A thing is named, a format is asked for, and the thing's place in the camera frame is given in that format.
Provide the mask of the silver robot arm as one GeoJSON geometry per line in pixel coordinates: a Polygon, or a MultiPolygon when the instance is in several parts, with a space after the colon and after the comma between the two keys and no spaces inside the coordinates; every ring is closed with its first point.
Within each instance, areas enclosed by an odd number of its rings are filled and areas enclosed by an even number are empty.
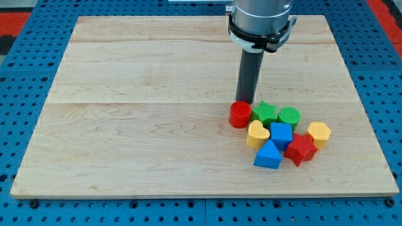
{"type": "Polygon", "coordinates": [[[292,0],[233,0],[231,40],[249,53],[274,53],[287,42],[296,23],[291,8],[292,0]]]}

